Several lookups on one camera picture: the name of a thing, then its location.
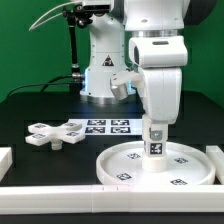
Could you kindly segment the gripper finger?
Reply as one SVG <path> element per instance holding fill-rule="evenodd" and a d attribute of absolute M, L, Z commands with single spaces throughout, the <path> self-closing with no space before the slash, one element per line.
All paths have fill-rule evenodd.
<path fill-rule="evenodd" d="M 150 126 L 150 138 L 152 140 L 161 140 L 163 137 L 163 126 L 160 124 L 152 124 Z"/>

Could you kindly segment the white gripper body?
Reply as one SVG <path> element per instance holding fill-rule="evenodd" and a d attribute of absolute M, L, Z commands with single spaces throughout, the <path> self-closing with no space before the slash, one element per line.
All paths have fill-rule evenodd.
<path fill-rule="evenodd" d="M 182 71 L 172 68 L 139 68 L 143 108 L 154 124 L 173 124 L 179 113 Z"/>

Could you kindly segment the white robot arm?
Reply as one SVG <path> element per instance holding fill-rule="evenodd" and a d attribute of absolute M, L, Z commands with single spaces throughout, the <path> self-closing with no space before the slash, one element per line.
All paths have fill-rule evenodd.
<path fill-rule="evenodd" d="M 167 139 L 178 116 L 188 51 L 180 32 L 207 18 L 217 0 L 82 0 L 93 20 L 85 91 L 94 99 L 123 100 L 137 93 L 142 137 Z"/>

